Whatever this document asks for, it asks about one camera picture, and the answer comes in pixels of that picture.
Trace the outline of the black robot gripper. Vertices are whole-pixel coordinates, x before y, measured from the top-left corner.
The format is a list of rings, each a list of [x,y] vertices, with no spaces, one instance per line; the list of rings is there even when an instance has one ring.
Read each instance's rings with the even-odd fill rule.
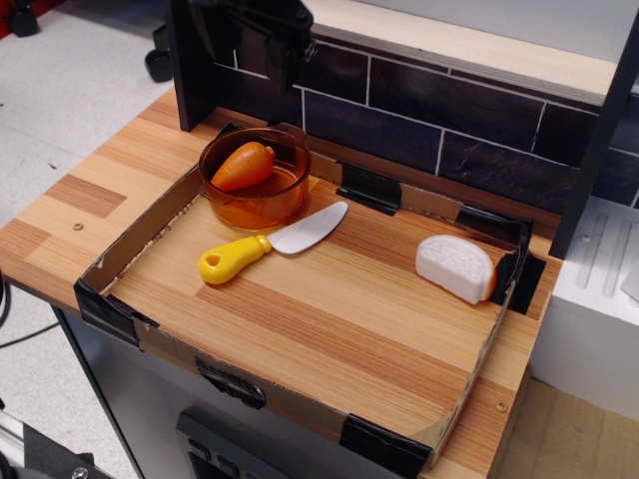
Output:
[[[267,76],[284,95],[305,73],[316,53],[310,32],[314,16],[302,1],[190,1],[196,30],[214,61],[230,55],[228,34],[249,27],[264,35]]]

